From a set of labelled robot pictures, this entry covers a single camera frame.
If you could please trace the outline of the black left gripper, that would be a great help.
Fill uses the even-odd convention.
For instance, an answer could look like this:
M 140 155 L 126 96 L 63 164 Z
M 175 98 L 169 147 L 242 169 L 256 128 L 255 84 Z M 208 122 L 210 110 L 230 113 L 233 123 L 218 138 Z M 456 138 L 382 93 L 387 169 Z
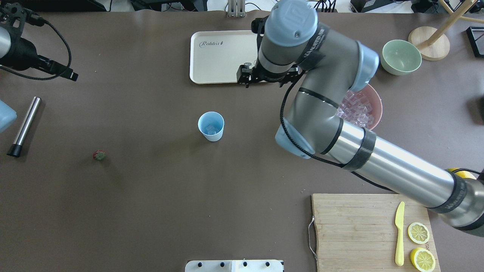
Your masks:
M 43 26 L 47 21 L 36 12 L 23 8 L 19 3 L 7 3 L 1 6 L 1 65 L 17 71 L 35 68 L 47 74 L 76 82 L 78 74 L 73 69 L 39 55 L 35 45 L 22 38 L 26 23 Z

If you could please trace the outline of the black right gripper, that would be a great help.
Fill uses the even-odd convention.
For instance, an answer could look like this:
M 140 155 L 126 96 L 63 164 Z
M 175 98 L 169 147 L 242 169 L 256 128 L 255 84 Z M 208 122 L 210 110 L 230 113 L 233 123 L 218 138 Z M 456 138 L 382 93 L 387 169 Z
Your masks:
M 298 82 L 303 75 L 304 71 L 297 64 L 292 65 L 286 72 L 273 73 L 261 65 L 251 67 L 251 64 L 244 63 L 239 66 L 236 73 L 237 84 L 242 84 L 246 88 L 260 82 L 278 83 L 282 87 L 287 83 Z

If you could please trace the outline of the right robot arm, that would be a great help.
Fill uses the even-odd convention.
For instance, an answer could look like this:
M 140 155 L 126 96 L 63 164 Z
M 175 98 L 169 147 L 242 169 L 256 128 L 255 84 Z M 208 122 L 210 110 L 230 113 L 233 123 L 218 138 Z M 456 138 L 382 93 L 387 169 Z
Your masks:
M 290 83 L 290 92 L 303 79 L 287 115 L 286 97 L 281 104 L 275 139 L 282 148 L 406 196 L 454 229 L 483 236 L 482 180 L 440 169 L 338 116 L 347 92 L 361 91 L 375 75 L 375 51 L 321 23 L 304 0 L 280 0 L 251 30 L 258 55 L 252 68 L 240 65 L 239 84 Z

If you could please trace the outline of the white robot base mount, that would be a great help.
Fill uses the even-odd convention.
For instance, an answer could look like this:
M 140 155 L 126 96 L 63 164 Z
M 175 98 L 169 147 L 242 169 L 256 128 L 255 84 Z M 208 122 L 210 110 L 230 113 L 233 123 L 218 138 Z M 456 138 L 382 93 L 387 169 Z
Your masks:
M 185 272 L 284 272 L 282 260 L 192 260 Z

